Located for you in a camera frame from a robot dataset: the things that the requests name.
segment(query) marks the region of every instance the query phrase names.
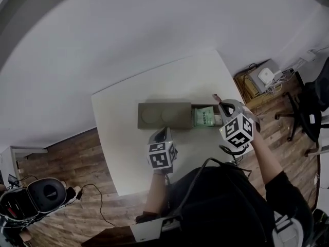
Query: wrist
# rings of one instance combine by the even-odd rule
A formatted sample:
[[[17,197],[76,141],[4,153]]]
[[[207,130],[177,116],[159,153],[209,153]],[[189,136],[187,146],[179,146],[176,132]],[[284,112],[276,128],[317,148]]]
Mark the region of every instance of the wrist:
[[[154,170],[153,175],[163,175],[164,176],[165,173],[161,169],[159,169],[159,170]]]
[[[254,146],[259,140],[262,139],[261,134],[255,129],[253,132],[253,140],[251,141],[251,145]]]

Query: black office chair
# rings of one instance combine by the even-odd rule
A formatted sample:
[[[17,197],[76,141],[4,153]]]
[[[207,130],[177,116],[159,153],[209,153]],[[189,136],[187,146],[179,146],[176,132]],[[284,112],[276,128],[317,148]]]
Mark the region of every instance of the black office chair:
[[[298,94],[299,102],[292,98],[290,93],[284,93],[283,96],[288,96],[293,113],[291,114],[276,114],[275,119],[280,117],[294,118],[294,126],[291,136],[288,141],[292,141],[298,126],[303,128],[308,137],[317,142],[321,128],[329,128],[329,125],[322,125],[321,111],[324,112],[329,107],[329,58],[325,61],[320,75],[313,82],[308,82],[304,85],[300,75],[296,72],[296,77],[302,87],[302,93]]]

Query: black cable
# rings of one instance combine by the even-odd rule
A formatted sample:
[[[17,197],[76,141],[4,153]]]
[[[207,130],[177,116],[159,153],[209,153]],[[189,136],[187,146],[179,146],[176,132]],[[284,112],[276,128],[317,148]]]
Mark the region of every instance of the black cable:
[[[238,152],[232,152],[231,149],[229,149],[228,147],[226,146],[222,146],[222,145],[219,145],[219,147],[227,154],[230,154],[230,155],[241,155],[243,154],[247,148],[249,147],[249,144],[247,144],[246,146],[243,147],[243,149],[241,151],[238,151]]]
[[[232,155],[232,157],[233,157],[233,160],[234,160],[234,162],[235,162],[235,165],[238,166],[235,156]]]
[[[61,207],[59,207],[59,208],[57,208],[57,209],[60,209],[60,208],[66,207],[67,205],[71,205],[75,200],[77,200],[77,198],[74,199],[71,203],[64,204],[63,206],[61,206]]]
[[[252,65],[255,65],[256,67],[259,67],[256,63],[251,63],[251,64],[249,65],[249,67],[248,67],[248,70],[250,70],[250,67],[251,67]]]
[[[235,160],[235,161],[236,161],[236,164],[237,164],[237,166],[239,166],[239,164],[241,163],[242,159],[243,159],[243,155],[242,155],[242,156],[240,156],[240,157],[238,157],[238,158]]]
[[[178,206],[178,208],[174,211],[173,213],[173,216],[179,216],[180,215],[180,212],[181,212],[181,209],[183,208],[183,206],[185,205],[185,203],[187,202],[193,188],[194,188],[194,185],[196,183],[196,181],[198,180],[200,174],[202,173],[203,169],[205,168],[205,166],[207,165],[207,163],[212,160],[216,163],[218,163],[220,166],[225,166],[225,167],[230,167],[230,168],[234,168],[234,169],[238,169],[238,170],[242,170],[242,171],[246,171],[246,172],[249,172],[249,175],[247,178],[250,177],[251,173],[252,173],[252,170],[247,170],[247,169],[243,169],[243,168],[240,168],[240,167],[236,167],[234,165],[225,165],[224,163],[218,161],[217,159],[214,159],[212,157],[208,158],[207,160],[205,160],[205,162],[202,164],[202,166],[200,167],[199,171],[197,172],[197,174],[195,175],[185,197],[183,198],[183,200],[181,201],[180,205]]]
[[[319,49],[319,50],[317,50],[315,53],[318,53],[319,51],[322,51],[322,50],[327,49],[327,48],[329,48],[329,46],[324,47],[324,48],[322,48],[322,49]]]
[[[102,213],[102,207],[103,207],[103,194],[102,194],[102,192],[98,189],[98,187],[95,186],[95,184],[87,184],[87,185],[84,185],[84,186],[81,188],[81,192],[82,192],[83,188],[86,187],[86,186],[94,186],[95,189],[98,190],[99,194],[101,195],[101,207],[99,208],[99,213],[102,215],[104,221],[106,221],[107,223],[111,224],[113,227],[116,227],[115,225],[113,225],[112,223],[110,223],[109,221],[107,221],[107,220],[105,219],[105,217],[103,216],[103,213]]]
[[[165,174],[165,175],[164,175],[164,178],[167,180],[167,182],[168,182],[168,186],[170,186],[170,185],[171,185],[171,183],[170,183],[170,179],[169,179],[168,175],[167,175],[167,174]]]
[[[34,175],[27,175],[26,177],[23,177],[22,179],[18,180],[18,181],[23,181],[23,180],[26,180],[27,178],[30,178],[30,177],[33,177],[35,178],[36,180],[38,180],[38,178]]]

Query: white object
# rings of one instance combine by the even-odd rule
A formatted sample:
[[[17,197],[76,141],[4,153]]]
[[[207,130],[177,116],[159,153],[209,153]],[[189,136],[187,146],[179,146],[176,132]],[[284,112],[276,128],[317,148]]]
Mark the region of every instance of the white object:
[[[314,114],[310,114],[309,115],[309,122],[313,125],[315,124],[315,117],[314,117]]]
[[[223,100],[243,102],[218,52],[211,51],[149,70],[92,96],[100,142],[118,195],[149,190],[152,180],[145,146],[154,130],[137,129],[138,103],[174,100],[217,104],[212,97],[215,93]],[[218,147],[223,143],[218,128],[171,132],[178,150],[174,172],[169,175],[172,182],[200,167],[209,157],[222,162],[232,160]]]
[[[215,117],[215,125],[216,126],[222,126],[223,125],[223,119],[222,119],[222,117],[220,115],[217,115],[217,114],[215,114],[214,117]]]
[[[276,228],[272,231],[272,238],[275,247],[301,247],[304,239],[304,232],[300,222],[287,215],[274,211]]]
[[[314,177],[314,185],[316,185],[318,183],[318,176],[316,175],[315,177]]]
[[[274,79],[274,74],[269,68],[262,69],[259,74],[258,78],[265,84],[270,85],[272,83],[272,80]]]
[[[311,61],[314,61],[315,58],[317,56],[310,50],[306,51],[305,53],[303,53],[300,58],[307,61],[307,62],[311,62]]]
[[[130,229],[136,242],[151,241],[160,238],[163,221],[166,218],[159,218],[148,222],[131,225]]]
[[[1,153],[2,162],[0,165],[0,170],[6,187],[10,186],[8,182],[9,174],[11,174],[12,176],[18,179],[20,177],[16,161],[22,160],[23,158],[25,158],[30,154],[37,154],[37,153],[48,153],[48,150],[10,146]]]
[[[220,128],[220,133],[225,141],[240,148],[253,140],[253,120],[242,113],[230,120]]]
[[[153,169],[170,168],[176,159],[173,141],[149,144],[146,150],[148,162]]]

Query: wooden floor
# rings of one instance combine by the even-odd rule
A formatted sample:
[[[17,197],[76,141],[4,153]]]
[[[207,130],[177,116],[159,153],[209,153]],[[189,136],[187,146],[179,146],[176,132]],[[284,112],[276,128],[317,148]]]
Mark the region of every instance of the wooden floor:
[[[286,83],[284,88],[294,93],[299,91],[295,79]],[[317,160],[303,155],[314,143],[301,133],[301,129],[298,129],[293,142],[287,142],[292,120],[274,120],[274,114],[281,110],[290,110],[290,105],[287,100],[278,97],[253,112],[261,119],[261,133],[291,182],[301,190],[306,200],[309,198],[309,204],[313,206]],[[20,161],[19,168],[23,171],[21,177],[29,174],[38,178],[54,177],[69,186],[95,184],[103,193],[102,212],[105,218],[116,226],[134,224],[135,217],[142,213],[147,194],[117,195],[96,129],[53,145],[48,151],[48,154],[31,155],[28,160]],[[254,153],[244,156],[240,166],[253,170],[250,181],[264,196],[265,189]],[[98,191],[92,186],[85,187],[80,201],[29,226],[35,246],[80,246],[80,243],[111,227],[99,213],[100,204]]]

